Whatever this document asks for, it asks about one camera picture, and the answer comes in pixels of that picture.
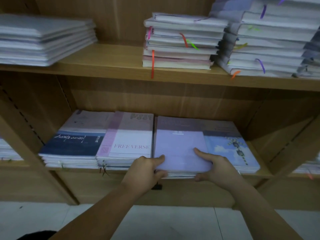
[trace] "white and pink book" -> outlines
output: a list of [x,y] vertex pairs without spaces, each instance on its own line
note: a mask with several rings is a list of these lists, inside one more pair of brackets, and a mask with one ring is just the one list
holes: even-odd
[[[176,59],[176,58],[165,58],[165,57],[154,58],[154,67],[156,68],[188,68],[188,69],[209,70],[212,65],[213,65],[213,62],[210,60]],[[142,66],[152,67],[152,57],[143,56]]]
[[115,112],[97,153],[99,165],[126,170],[141,156],[151,157],[154,115]]

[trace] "person's left hand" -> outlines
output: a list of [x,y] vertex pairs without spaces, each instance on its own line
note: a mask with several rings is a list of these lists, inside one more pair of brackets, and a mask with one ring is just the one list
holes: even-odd
[[154,173],[156,167],[164,161],[164,155],[158,158],[146,158],[144,156],[137,158],[124,176],[121,185],[137,197],[141,197],[152,189],[159,179],[168,176],[168,173],[163,170]]

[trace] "person's right hand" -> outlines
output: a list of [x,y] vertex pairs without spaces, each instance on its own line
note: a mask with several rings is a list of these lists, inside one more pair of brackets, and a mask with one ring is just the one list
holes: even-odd
[[232,187],[238,185],[239,183],[245,182],[243,177],[238,173],[238,171],[226,157],[205,153],[197,148],[194,148],[194,152],[199,157],[213,163],[210,171],[198,173],[194,177],[196,182],[211,181],[228,191],[230,191]]

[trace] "forearm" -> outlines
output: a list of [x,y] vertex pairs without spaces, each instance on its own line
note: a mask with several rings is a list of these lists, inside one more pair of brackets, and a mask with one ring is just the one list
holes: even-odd
[[120,185],[50,240],[110,239],[137,198],[133,192]]
[[230,193],[254,240],[302,239],[253,186],[243,181]]

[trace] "finger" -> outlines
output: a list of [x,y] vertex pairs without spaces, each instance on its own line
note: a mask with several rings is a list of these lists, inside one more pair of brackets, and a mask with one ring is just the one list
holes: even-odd
[[210,154],[210,153],[205,153],[205,152],[200,151],[198,148],[194,148],[193,150],[194,150],[194,153],[197,156],[199,156],[199,157],[201,157],[201,158],[203,158],[203,159],[205,159],[207,161],[211,161],[213,163],[216,162],[217,160],[221,159],[220,155],[214,155],[214,154]]
[[167,171],[164,170],[159,170],[154,174],[154,178],[156,181],[158,181],[159,179],[165,178],[168,176]]
[[198,174],[194,177],[194,180],[195,180],[196,182],[209,181],[209,173],[208,173],[208,172],[198,173]]
[[153,169],[155,169],[157,166],[159,166],[160,164],[162,164],[165,161],[165,156],[161,155],[160,157],[151,158],[151,160],[153,163]]

